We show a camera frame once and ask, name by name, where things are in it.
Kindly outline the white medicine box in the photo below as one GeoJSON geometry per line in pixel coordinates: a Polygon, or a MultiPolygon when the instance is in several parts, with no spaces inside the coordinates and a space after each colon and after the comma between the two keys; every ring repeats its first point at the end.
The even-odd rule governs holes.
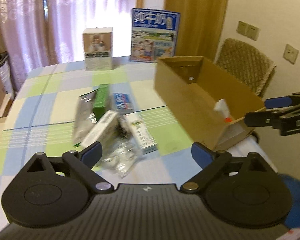
{"type": "Polygon", "coordinates": [[[80,146],[87,148],[91,144],[99,142],[102,145],[102,149],[106,151],[118,137],[118,124],[118,113],[114,110],[106,111],[102,118],[98,120],[96,125],[80,143],[80,146]]]}

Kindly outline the silver foil bag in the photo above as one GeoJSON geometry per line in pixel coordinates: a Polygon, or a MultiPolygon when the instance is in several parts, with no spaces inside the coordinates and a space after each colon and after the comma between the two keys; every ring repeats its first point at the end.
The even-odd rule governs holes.
{"type": "Polygon", "coordinates": [[[72,142],[77,147],[93,126],[97,123],[93,111],[93,105],[98,89],[79,96],[72,131],[72,142]]]}

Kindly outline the green carton box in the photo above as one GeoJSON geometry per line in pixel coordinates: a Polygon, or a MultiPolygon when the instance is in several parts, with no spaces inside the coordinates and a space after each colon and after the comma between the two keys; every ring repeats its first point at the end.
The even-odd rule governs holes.
{"type": "Polygon", "coordinates": [[[99,85],[93,103],[93,113],[96,120],[100,120],[108,110],[110,84],[99,85]]]}

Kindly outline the white green small box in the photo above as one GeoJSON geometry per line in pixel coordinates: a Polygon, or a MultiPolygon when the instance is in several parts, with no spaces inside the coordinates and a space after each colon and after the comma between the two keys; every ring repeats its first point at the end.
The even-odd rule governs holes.
{"type": "Polygon", "coordinates": [[[151,153],[157,150],[157,142],[149,133],[145,123],[138,113],[130,113],[124,115],[126,124],[134,137],[135,142],[139,146],[143,154],[151,153]]]}

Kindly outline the brown cardboard box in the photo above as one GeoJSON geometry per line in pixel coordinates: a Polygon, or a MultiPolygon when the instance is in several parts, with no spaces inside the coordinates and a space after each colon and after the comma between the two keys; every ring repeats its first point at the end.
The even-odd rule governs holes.
{"type": "Polygon", "coordinates": [[[211,150],[227,150],[253,131],[244,124],[249,112],[264,109],[261,98],[247,85],[203,56],[161,57],[154,88],[189,134],[211,150]],[[213,110],[225,99],[230,117],[213,110]]]}

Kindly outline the checkered tablecloth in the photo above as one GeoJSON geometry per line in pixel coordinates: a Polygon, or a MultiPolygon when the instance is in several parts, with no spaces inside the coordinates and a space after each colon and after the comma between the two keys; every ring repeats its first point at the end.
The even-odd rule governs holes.
{"type": "Polygon", "coordinates": [[[82,61],[51,65],[28,74],[8,117],[0,125],[0,230],[7,225],[1,196],[23,165],[36,153],[59,156],[74,148],[72,131],[78,97],[110,84],[128,94],[158,149],[144,156],[125,178],[99,167],[112,184],[181,185],[200,171],[191,157],[192,140],[153,88],[155,65],[127,62],[114,70],[88,72],[82,61]]]}

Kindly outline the white humidifier box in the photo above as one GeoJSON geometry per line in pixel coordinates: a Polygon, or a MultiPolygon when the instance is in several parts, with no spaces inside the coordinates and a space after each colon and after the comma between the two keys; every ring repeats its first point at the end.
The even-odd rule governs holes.
{"type": "Polygon", "coordinates": [[[83,32],[85,70],[112,70],[113,28],[87,28],[83,32]]]}

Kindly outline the wooden door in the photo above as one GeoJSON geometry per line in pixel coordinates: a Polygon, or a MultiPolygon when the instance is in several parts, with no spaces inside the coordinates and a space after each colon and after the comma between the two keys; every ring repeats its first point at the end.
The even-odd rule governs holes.
{"type": "Polygon", "coordinates": [[[214,60],[228,0],[165,0],[164,9],[180,13],[176,56],[214,60]]]}

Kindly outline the black white bag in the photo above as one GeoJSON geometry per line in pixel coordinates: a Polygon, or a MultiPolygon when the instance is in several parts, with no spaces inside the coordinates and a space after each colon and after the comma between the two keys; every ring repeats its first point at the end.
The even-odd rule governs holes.
{"type": "Polygon", "coordinates": [[[11,70],[8,61],[8,52],[0,54],[0,78],[4,85],[7,94],[10,94],[12,99],[15,97],[13,83],[11,79],[11,70]]]}

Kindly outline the blue milk carton box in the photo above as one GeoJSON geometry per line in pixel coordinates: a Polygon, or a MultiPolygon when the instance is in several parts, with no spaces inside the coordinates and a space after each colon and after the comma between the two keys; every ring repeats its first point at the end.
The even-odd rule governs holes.
{"type": "Polygon", "coordinates": [[[157,9],[132,9],[130,60],[156,63],[175,54],[180,13],[157,9]]]}

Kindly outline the pink curtain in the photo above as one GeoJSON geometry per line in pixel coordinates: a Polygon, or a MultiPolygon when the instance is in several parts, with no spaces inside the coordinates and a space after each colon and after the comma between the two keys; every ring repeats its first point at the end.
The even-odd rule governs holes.
{"type": "Polygon", "coordinates": [[[36,68],[83,60],[87,28],[112,28],[113,55],[129,55],[128,0],[0,0],[0,42],[13,88],[36,68]]]}

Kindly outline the beige wall socket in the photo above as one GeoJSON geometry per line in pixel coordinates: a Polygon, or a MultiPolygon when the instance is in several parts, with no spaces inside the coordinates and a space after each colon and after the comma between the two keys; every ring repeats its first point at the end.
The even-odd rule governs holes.
{"type": "Polygon", "coordinates": [[[297,50],[288,43],[286,44],[285,50],[283,52],[283,58],[285,60],[287,60],[291,64],[295,64],[298,54],[299,50],[297,50]]]}

